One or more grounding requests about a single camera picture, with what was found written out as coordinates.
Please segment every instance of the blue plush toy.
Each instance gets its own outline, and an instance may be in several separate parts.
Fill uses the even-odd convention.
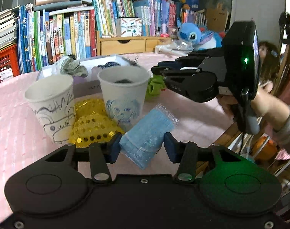
[[[222,38],[214,31],[201,32],[195,24],[181,23],[179,18],[177,19],[177,26],[178,38],[185,42],[191,42],[195,51],[221,47]]]

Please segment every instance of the blue ink drawing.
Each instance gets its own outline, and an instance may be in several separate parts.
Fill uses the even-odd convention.
[[[132,101],[108,100],[106,110],[111,119],[116,120],[123,130],[128,131],[132,128],[131,120],[140,115],[140,104],[136,99]]]

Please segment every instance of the white paper cup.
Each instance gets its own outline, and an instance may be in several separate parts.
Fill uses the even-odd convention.
[[[75,121],[73,78],[52,75],[40,79],[25,91],[24,97],[53,142],[66,144]]]
[[[150,75],[139,66],[114,66],[98,74],[106,111],[125,131],[141,116]],[[129,80],[132,83],[116,83]]]

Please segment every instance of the drawing on cup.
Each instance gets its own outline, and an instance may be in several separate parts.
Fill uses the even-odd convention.
[[[111,119],[118,122],[118,125],[125,131],[131,129],[131,120],[138,118],[140,115],[140,104],[134,99],[127,100],[108,100],[106,102],[106,110]]]
[[[52,105],[41,107],[39,110],[34,111],[44,131],[48,135],[52,134],[52,140],[56,144],[63,144],[69,139],[72,126],[70,121],[75,117],[73,99],[73,90],[70,90],[61,98],[60,104],[56,100],[53,100]],[[54,121],[53,117],[55,116],[53,114],[57,112],[62,113],[63,117]]]

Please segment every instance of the pink tablecloth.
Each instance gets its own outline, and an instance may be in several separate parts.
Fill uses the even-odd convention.
[[[130,59],[138,56],[138,63],[147,69],[159,61],[174,60],[162,54],[129,54]],[[7,179],[59,146],[45,135],[42,127],[23,98],[24,91],[33,83],[38,73],[28,73],[0,84],[0,222],[10,215],[11,210],[4,196]],[[143,114],[161,102],[173,112],[180,123],[172,132],[178,140],[190,140],[200,147],[208,147],[232,123],[224,115],[216,99],[206,103],[195,103],[170,90],[144,105]],[[178,165],[170,163],[164,148],[151,161],[144,171],[120,154],[117,162],[109,165],[114,178],[117,173],[164,174],[176,172]],[[90,176],[88,163],[80,163],[79,171]]]

